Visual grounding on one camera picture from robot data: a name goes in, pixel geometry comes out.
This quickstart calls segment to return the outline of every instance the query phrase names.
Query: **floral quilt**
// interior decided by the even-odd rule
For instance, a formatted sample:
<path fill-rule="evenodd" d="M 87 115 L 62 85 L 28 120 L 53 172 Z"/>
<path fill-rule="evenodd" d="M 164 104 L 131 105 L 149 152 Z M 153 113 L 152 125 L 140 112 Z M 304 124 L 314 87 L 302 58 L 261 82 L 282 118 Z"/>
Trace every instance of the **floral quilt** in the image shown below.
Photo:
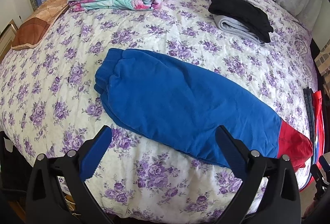
<path fill-rule="evenodd" d="M 86 181 L 107 213 L 162 223 L 214 220 L 241 181 L 228 168 L 116 126 L 93 89 L 94 75 L 111 47 L 168 54 L 238 83 L 309 137 L 303 88 L 316 89 L 311 34 L 273 1 L 248 1 L 268 14 L 274 28 L 265 46 L 220 31 L 207 10 L 209 0 L 164 0 L 153 11 L 64 14 L 38 47 L 11 50 L 1 63 L 0 127 L 33 165 L 39 153 L 63 156 L 108 125 L 113 140 Z M 299 187 L 310 163 L 296 173 Z M 264 178 L 250 212 L 266 184 Z"/>

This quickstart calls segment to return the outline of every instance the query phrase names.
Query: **bed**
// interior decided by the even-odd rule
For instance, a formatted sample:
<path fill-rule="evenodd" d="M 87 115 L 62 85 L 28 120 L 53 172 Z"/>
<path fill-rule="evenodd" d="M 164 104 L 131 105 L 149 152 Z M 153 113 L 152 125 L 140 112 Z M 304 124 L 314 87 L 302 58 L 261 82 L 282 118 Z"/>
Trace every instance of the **bed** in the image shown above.
<path fill-rule="evenodd" d="M 311 33 L 272 0 L 248 1 L 268 14 L 274 28 L 265 46 L 217 29 L 209 0 L 165 0 L 155 11 L 64 14 L 38 47 L 11 50 L 1 63 L 0 126 L 33 165 L 39 153 L 62 156 L 108 125 L 113 141 L 86 181 L 105 212 L 161 223 L 215 219 L 240 180 L 230 169 L 116 126 L 93 89 L 94 75 L 111 47 L 168 54 L 238 83 L 309 137 L 303 88 L 317 89 Z M 296 173 L 299 187 L 310 164 Z M 264 178 L 249 212 L 256 211 L 266 184 Z"/>

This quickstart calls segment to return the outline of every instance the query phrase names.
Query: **silver screw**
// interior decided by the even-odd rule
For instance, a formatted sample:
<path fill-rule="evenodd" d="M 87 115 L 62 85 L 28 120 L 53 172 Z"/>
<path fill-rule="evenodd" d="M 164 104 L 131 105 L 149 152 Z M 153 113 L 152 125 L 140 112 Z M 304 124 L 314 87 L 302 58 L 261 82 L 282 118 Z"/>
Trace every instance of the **silver screw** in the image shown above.
<path fill-rule="evenodd" d="M 43 153 L 41 153 L 37 156 L 37 160 L 41 161 L 42 159 L 44 159 L 44 157 L 45 157 L 45 155 Z"/>
<path fill-rule="evenodd" d="M 251 151 L 251 155 L 253 157 L 259 157 L 260 156 L 260 152 L 254 149 L 254 150 Z"/>
<path fill-rule="evenodd" d="M 76 153 L 76 151 L 75 151 L 74 149 L 72 149 L 72 150 L 69 150 L 69 151 L 68 151 L 67 155 L 68 155 L 69 157 L 73 157 L 73 156 L 75 156 L 75 153 Z"/>
<path fill-rule="evenodd" d="M 286 154 L 282 155 L 282 159 L 285 160 L 285 161 L 290 161 L 290 157 Z"/>

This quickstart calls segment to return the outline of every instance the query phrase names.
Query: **white tag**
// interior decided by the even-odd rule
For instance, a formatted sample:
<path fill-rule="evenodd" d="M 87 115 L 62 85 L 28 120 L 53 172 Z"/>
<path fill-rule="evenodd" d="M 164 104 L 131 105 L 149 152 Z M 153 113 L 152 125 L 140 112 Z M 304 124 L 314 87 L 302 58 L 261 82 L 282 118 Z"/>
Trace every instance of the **white tag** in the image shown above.
<path fill-rule="evenodd" d="M 5 140 L 5 148 L 7 151 L 9 152 L 13 152 L 13 143 L 9 140 L 9 139 L 6 139 L 6 138 L 3 138 Z"/>

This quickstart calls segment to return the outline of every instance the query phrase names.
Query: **brown blanket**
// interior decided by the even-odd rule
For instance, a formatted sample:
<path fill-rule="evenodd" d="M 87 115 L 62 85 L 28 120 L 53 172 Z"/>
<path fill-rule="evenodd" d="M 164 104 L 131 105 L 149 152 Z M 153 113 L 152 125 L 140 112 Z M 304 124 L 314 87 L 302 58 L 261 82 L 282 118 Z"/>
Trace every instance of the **brown blanket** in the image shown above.
<path fill-rule="evenodd" d="M 12 49 L 29 49 L 39 45 L 54 22 L 68 9 L 68 0 L 46 0 L 19 27 Z"/>

